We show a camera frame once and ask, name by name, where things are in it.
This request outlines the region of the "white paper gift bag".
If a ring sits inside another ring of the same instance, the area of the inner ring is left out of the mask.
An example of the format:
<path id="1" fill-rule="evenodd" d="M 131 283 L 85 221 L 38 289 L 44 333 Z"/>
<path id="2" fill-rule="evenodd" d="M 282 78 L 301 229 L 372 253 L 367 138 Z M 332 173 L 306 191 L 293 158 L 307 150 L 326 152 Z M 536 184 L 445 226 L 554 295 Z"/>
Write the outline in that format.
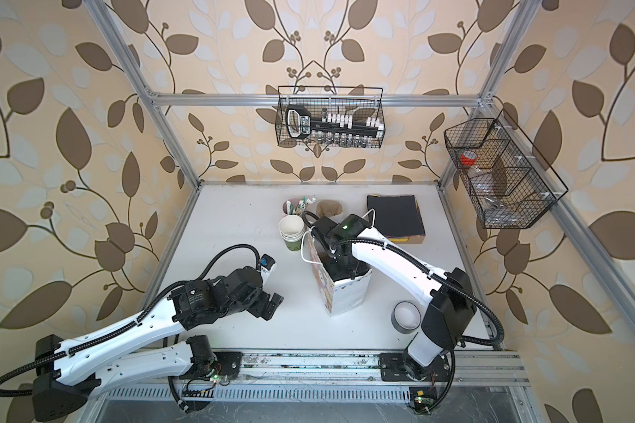
<path id="1" fill-rule="evenodd" d="M 301 215 L 306 228 L 302 239 L 301 258 L 312 267 L 327 313 L 336 317 L 359 307 L 363 303 L 372 270 L 370 269 L 364 276 L 355 280 L 332 280 L 320 257 L 324 250 L 310 233 L 309 213 L 311 211 L 305 211 Z"/>

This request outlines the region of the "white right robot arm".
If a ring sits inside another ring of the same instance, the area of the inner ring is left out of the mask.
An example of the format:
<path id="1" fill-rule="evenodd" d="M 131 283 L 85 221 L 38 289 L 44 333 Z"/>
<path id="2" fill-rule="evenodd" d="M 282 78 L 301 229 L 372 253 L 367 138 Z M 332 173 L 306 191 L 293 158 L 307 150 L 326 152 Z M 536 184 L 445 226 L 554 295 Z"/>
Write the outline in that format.
<path id="1" fill-rule="evenodd" d="M 336 223 L 311 211 L 301 218 L 326 262 L 317 262 L 334 283 L 352 283 L 376 269 L 405 288 L 423 308 L 420 333 L 402 354 L 407 377 L 422 381 L 437 357 L 459 344 L 497 347 L 504 326 L 496 314 L 473 296 L 465 271 L 451 272 L 426 264 L 381 234 L 372 222 L 351 214 Z"/>

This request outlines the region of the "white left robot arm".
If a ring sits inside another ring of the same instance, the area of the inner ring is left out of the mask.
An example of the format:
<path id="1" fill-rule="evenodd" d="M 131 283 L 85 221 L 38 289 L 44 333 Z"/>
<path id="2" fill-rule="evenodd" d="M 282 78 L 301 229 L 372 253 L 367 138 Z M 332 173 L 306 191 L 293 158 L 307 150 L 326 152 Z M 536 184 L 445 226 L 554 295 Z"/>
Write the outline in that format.
<path id="1" fill-rule="evenodd" d="M 283 301 L 264 289 L 276 262 L 253 246 L 248 249 L 253 266 L 172 283 L 141 312 L 88 335 L 40 339 L 34 361 L 0 376 L 0 398 L 29 397 L 37 421 L 54 421 L 81 409 L 89 398 L 144 379 L 216 382 L 233 375 L 235 370 L 222 364 L 205 335 L 156 350 L 146 346 L 237 313 L 270 320 Z"/>

